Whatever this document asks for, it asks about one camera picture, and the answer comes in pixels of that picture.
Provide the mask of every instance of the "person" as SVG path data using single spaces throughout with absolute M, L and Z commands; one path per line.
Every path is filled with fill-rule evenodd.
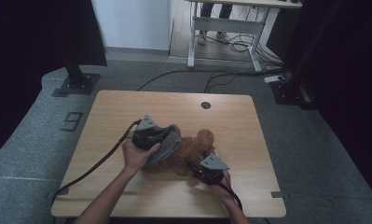
M 210 18 L 212 15 L 212 9 L 213 9 L 214 3 L 203 3 L 202 4 L 202 10 L 200 11 L 201 17 L 207 17 Z M 232 5 L 230 4 L 223 4 L 221 6 L 220 15 L 218 18 L 220 19 L 229 19 L 229 16 L 232 12 Z M 200 34 L 198 35 L 198 44 L 205 45 L 206 44 L 206 35 L 207 31 L 200 31 Z M 217 32 L 216 34 L 219 41 L 221 41 L 224 44 L 229 44 L 228 35 L 226 32 Z
M 122 192 L 131 179 L 145 165 L 149 156 L 157 152 L 159 143 L 151 147 L 150 150 L 144 151 L 136 147 L 130 138 L 122 144 L 125 165 L 119 175 L 89 204 L 89 206 L 81 213 L 74 223 L 95 224 L 108 223 L 110 214 L 117 204 Z M 222 183 L 229 187 L 230 175 L 225 171 L 225 176 L 228 182 L 223 178 Z M 210 190 L 214 196 L 227 209 L 232 223 L 243 224 L 250 223 L 242 210 L 235 203 L 232 196 L 217 185 L 210 186 Z

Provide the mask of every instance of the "desk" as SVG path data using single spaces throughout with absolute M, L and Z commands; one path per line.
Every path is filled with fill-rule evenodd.
M 192 17 L 191 25 L 191 41 L 189 42 L 188 49 L 188 68 L 194 67 L 195 60 L 195 31 L 223 31 L 229 33 L 240 33 L 255 35 L 255 41 L 249 48 L 250 58 L 252 59 L 253 66 L 256 72 L 262 72 L 258 57 L 255 55 L 259 40 L 264 30 L 265 22 L 269 14 L 269 10 L 272 7 L 279 8 L 301 8 L 302 4 L 298 1 L 292 3 L 290 0 L 285 2 L 279 0 L 187 0 L 194 2 L 194 14 Z M 266 10 L 263 13 L 261 21 L 237 21 L 237 20 L 225 20 L 216 18 L 203 18 L 197 16 L 197 9 L 199 3 L 216 3 L 216 4 L 231 4 L 231 5 L 243 5 L 243 6 L 256 6 L 265 7 Z
M 211 104 L 203 109 L 202 102 Z M 62 186 L 84 174 L 102 158 L 131 123 L 145 114 L 161 127 L 177 124 L 183 136 L 195 136 L 208 128 L 214 133 L 219 157 L 230 167 L 232 188 L 241 198 L 247 217 L 283 217 L 282 198 L 264 135 L 250 96 L 100 91 Z M 78 217 L 123 167 L 119 149 L 101 167 L 57 197 L 51 213 Z M 195 178 L 171 173 L 139 172 L 125 188 L 112 217 L 227 217 L 208 187 Z

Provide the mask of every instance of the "human hand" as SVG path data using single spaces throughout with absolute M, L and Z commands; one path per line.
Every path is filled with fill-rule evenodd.
M 224 177 L 221 180 L 221 183 L 227 188 L 231 188 L 231 176 L 229 175 L 229 172 L 227 170 L 224 171 Z M 226 190 L 218 185 L 209 185 L 209 188 L 214 196 L 222 203 L 227 200 L 234 200 L 233 197 Z
M 122 151 L 124 153 L 125 166 L 124 170 L 131 171 L 133 174 L 136 174 L 147 162 L 148 157 L 153 153 L 157 152 L 160 146 L 160 143 L 155 144 L 148 151 L 144 151 L 138 148 L 133 142 L 133 132 L 130 132 L 128 135 L 129 138 L 125 140 L 122 144 Z

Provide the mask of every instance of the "stuffed toy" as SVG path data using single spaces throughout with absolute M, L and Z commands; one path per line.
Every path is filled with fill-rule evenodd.
M 214 134 L 202 129 L 196 137 L 181 137 L 181 145 L 168 158 L 143 168 L 148 173 L 173 172 L 182 176 L 193 176 L 192 164 L 199 164 L 204 158 L 214 153 Z

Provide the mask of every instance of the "shoe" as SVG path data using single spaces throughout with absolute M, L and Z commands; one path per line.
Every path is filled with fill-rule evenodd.
M 200 31 L 200 35 L 198 35 L 198 44 L 205 45 L 206 42 L 206 31 Z
M 217 32 L 216 36 L 219 41 L 223 42 L 224 44 L 229 44 L 229 39 L 226 32 Z

